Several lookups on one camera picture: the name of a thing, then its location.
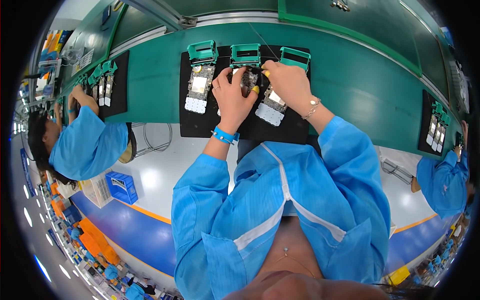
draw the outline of blue wristband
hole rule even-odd
[[[227,144],[233,145],[233,141],[238,141],[240,138],[240,134],[238,132],[236,132],[235,135],[231,135],[221,130],[217,126],[215,126],[215,130],[211,132],[213,133],[213,136],[216,137],[216,139]]]

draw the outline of black anti-static mat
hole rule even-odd
[[[280,48],[282,46],[270,46],[277,57],[280,57]],[[300,51],[310,53],[306,48],[290,47]],[[226,67],[230,65],[230,46],[218,47],[218,59],[216,62],[214,78]],[[262,63],[267,60],[276,61],[272,52],[266,45],[260,46],[260,53],[262,56]],[[307,72],[307,77],[310,79],[310,65]],[[258,69],[253,69],[253,72],[259,72]],[[218,104],[212,94],[212,88],[208,93],[207,106],[203,115],[197,114],[185,109],[185,98],[188,93],[188,81],[192,73],[190,60],[187,52],[181,54],[180,63],[180,135],[183,137],[211,137],[210,132],[220,122],[220,117],[217,115]],[[305,144],[308,136],[309,123],[302,120],[301,116],[291,108],[285,111],[285,117],[278,127],[270,125],[264,120],[255,115],[258,105],[264,98],[265,90],[268,87],[268,80],[264,76],[264,86],[261,85],[261,78],[259,76],[257,85],[260,87],[258,99],[253,105],[250,114],[238,129],[241,139],[254,141],[274,141],[294,144]]]
[[[128,110],[127,107],[127,74],[128,74],[128,58],[130,51],[126,51],[116,58],[112,59],[117,64],[118,69],[113,73],[113,87],[110,97],[110,106],[100,106],[98,117],[105,120],[106,117],[118,115]],[[87,88],[87,93],[92,95],[90,86]]]
[[[427,135],[428,131],[430,130],[430,119],[432,117],[432,104],[435,103],[436,99],[426,90],[423,90],[423,104],[421,110],[421,124],[420,124],[420,138],[418,142],[418,147],[420,151],[427,152],[430,154],[434,154],[437,156],[442,156],[444,149],[442,148],[442,152],[434,151],[432,146],[427,144]]]

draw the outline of bracelet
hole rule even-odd
[[[306,116],[301,117],[303,120],[308,119],[316,111],[317,106],[320,104],[320,99],[317,98],[317,101],[312,100],[310,101],[310,104],[312,104],[313,107],[309,110]]]
[[[235,135],[231,135],[218,128],[218,126],[215,126],[215,130],[211,130],[210,132],[213,133],[213,136],[219,141],[231,145],[234,145],[233,141],[238,141],[240,138],[240,134],[238,132],[236,132]]]

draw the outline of necklace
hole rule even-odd
[[[297,259],[295,259],[295,257],[288,256],[288,255],[287,255],[288,247],[283,248],[283,251],[285,251],[285,255],[282,256],[282,257],[280,257],[279,259],[277,259],[275,262],[278,262],[279,260],[281,260],[281,259],[283,259],[283,258],[285,258],[285,257],[291,258],[291,259],[293,259],[294,261],[296,261],[297,263],[299,263],[302,267],[304,267],[307,271],[309,271],[310,274],[312,275],[312,277],[313,277],[314,279],[316,279],[315,275],[314,275],[307,267],[305,267],[304,264],[302,264],[302,263],[299,262]]]

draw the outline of blue floor stripe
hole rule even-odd
[[[109,239],[125,251],[151,267],[173,276],[175,247],[172,227],[119,201],[113,200],[102,209],[96,207],[82,192],[71,197],[75,205]],[[417,258],[446,234],[458,215],[432,219],[394,234],[389,240],[389,251],[384,275]]]
[[[443,220],[437,215],[412,228],[395,233],[388,243],[384,275],[403,267],[427,251],[442,235],[447,233],[459,215],[446,217]]]
[[[70,199],[109,239],[151,267],[173,276],[175,247],[172,226],[142,214],[117,200],[99,209],[83,192]]]

